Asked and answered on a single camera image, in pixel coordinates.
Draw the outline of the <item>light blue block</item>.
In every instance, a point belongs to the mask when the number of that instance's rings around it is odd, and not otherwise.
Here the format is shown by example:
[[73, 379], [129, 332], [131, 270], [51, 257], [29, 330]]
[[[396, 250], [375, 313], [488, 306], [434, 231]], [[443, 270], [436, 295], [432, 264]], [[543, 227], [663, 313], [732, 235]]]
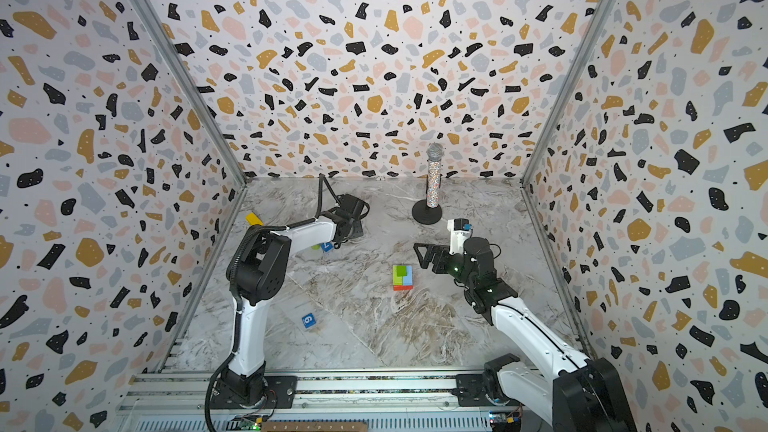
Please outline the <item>light blue block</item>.
[[413, 286], [413, 270], [411, 266], [406, 266], [406, 275], [403, 277], [404, 286]]

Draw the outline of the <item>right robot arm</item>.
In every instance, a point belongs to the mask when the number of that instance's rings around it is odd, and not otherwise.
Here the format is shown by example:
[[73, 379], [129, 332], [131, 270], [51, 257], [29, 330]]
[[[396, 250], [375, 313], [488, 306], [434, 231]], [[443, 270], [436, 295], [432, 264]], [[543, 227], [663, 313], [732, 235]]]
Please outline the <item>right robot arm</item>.
[[451, 276], [473, 311], [517, 344], [533, 363], [506, 354], [484, 366], [491, 403], [517, 401], [554, 431], [637, 429], [616, 368], [593, 360], [546, 326], [497, 273], [492, 244], [470, 237], [462, 246], [416, 243], [419, 265]]

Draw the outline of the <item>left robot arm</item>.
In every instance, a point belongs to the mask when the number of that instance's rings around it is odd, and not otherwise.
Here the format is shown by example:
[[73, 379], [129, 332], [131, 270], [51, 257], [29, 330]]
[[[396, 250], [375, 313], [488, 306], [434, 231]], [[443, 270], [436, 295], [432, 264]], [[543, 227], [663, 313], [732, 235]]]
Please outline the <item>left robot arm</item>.
[[204, 406], [285, 408], [289, 400], [269, 388], [265, 338], [273, 299], [287, 276], [289, 260], [315, 245], [340, 247], [362, 233], [370, 205], [350, 194], [314, 217], [282, 226], [254, 225], [241, 240], [226, 270], [234, 304], [231, 350], [212, 374]]

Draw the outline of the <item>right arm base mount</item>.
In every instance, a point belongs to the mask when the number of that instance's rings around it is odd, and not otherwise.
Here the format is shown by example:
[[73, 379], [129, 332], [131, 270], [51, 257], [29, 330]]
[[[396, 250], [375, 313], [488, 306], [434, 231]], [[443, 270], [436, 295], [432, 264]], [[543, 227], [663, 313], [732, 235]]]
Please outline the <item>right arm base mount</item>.
[[458, 374], [451, 390], [461, 407], [513, 407], [525, 404], [530, 395], [540, 398], [543, 393], [540, 380], [513, 369]]

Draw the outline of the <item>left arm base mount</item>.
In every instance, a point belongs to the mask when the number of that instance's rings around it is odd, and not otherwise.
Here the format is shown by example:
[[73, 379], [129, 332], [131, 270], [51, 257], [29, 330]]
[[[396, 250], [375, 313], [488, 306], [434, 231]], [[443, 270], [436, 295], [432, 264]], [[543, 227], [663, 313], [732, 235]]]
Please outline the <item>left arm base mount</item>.
[[235, 378], [233, 374], [219, 377], [214, 385], [209, 407], [225, 409], [290, 409], [297, 390], [298, 378], [293, 375], [256, 375]]

